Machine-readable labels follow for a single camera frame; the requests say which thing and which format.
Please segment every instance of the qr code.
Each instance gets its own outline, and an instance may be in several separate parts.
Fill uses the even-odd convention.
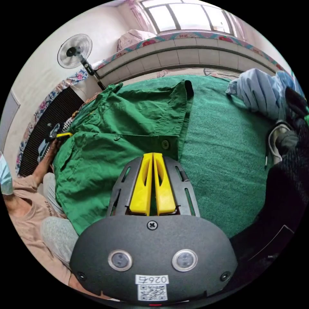
[[[138,285],[138,300],[144,301],[164,301],[167,300],[166,284]]]

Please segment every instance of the radiator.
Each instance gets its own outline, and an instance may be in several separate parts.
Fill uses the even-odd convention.
[[[36,169],[38,162],[38,148],[46,136],[47,124],[54,127],[57,123],[68,120],[72,114],[80,108],[84,101],[70,87],[64,89],[47,107],[29,136],[20,163],[19,176],[31,175]]]

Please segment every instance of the gray pants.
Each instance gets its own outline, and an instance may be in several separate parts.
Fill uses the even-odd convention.
[[[56,201],[55,175],[47,173],[43,179],[43,194],[50,205],[59,214],[63,214],[62,207]],[[41,236],[49,250],[59,258],[68,268],[72,251],[78,235],[68,219],[48,217],[42,221]]]

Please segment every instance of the shirt button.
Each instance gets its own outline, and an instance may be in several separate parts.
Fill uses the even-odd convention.
[[[170,147],[170,143],[167,140],[164,140],[161,144],[163,149],[168,149]]]

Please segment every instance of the shirt sleeve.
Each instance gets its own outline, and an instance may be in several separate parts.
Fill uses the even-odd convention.
[[[38,190],[38,186],[34,180],[33,175],[17,178],[13,181],[14,190]]]
[[[29,243],[27,243],[27,248],[51,275],[53,275],[63,284],[67,286],[69,285],[71,272],[57,257],[46,254],[45,252],[42,252],[42,250],[37,246],[33,246]]]

